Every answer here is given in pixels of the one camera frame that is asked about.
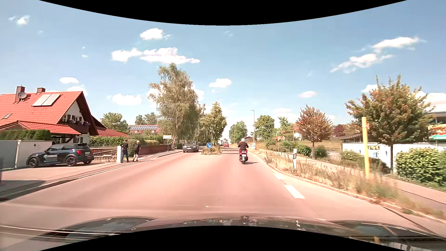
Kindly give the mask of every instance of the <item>road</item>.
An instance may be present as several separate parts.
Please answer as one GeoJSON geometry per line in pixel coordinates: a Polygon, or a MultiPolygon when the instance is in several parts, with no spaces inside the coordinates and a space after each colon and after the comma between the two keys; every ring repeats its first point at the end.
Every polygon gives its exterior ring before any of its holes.
{"type": "Polygon", "coordinates": [[[418,228],[379,205],[274,173],[257,155],[250,154],[242,165],[232,148],[219,156],[177,153],[142,161],[0,203],[0,211],[0,224],[46,229],[110,216],[211,212],[418,228]]]}

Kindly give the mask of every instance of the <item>yellow pole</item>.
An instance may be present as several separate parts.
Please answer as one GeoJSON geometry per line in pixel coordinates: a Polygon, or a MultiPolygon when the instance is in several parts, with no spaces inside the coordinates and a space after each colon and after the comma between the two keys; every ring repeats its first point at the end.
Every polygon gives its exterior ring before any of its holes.
{"type": "Polygon", "coordinates": [[[367,118],[362,117],[362,128],[363,128],[363,142],[364,142],[364,170],[365,170],[365,177],[366,179],[369,178],[370,175],[370,162],[368,159],[368,124],[367,124],[367,118]]]}

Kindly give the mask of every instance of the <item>solar panel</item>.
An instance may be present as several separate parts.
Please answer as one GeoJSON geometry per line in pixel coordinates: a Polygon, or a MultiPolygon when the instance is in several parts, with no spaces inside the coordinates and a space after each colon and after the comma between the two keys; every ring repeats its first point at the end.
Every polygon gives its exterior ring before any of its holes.
{"type": "Polygon", "coordinates": [[[41,106],[50,96],[51,94],[42,95],[32,106],[41,106]]]}
{"type": "Polygon", "coordinates": [[[47,105],[52,105],[57,98],[59,98],[60,94],[51,94],[51,96],[45,100],[45,102],[43,102],[43,104],[41,104],[41,106],[47,106],[47,105]]]}

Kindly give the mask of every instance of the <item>satellite dish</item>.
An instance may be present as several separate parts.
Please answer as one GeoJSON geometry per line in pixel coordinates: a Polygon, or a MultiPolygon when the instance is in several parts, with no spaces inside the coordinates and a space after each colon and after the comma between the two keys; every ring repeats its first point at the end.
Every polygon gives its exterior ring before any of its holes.
{"type": "Polygon", "coordinates": [[[24,98],[26,98],[27,94],[26,94],[26,92],[19,92],[19,94],[17,96],[19,97],[19,99],[24,99],[24,98]]]}

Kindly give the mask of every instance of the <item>car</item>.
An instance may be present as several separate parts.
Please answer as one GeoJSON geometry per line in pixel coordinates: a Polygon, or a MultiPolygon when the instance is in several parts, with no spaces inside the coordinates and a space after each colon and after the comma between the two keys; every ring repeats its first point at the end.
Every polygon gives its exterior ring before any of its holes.
{"type": "Polygon", "coordinates": [[[65,164],[69,167],[79,162],[90,164],[95,159],[86,143],[54,144],[43,152],[33,153],[26,160],[30,167],[65,164]]]}
{"type": "Polygon", "coordinates": [[[183,145],[183,152],[198,152],[198,143],[196,141],[189,141],[183,145]]]}

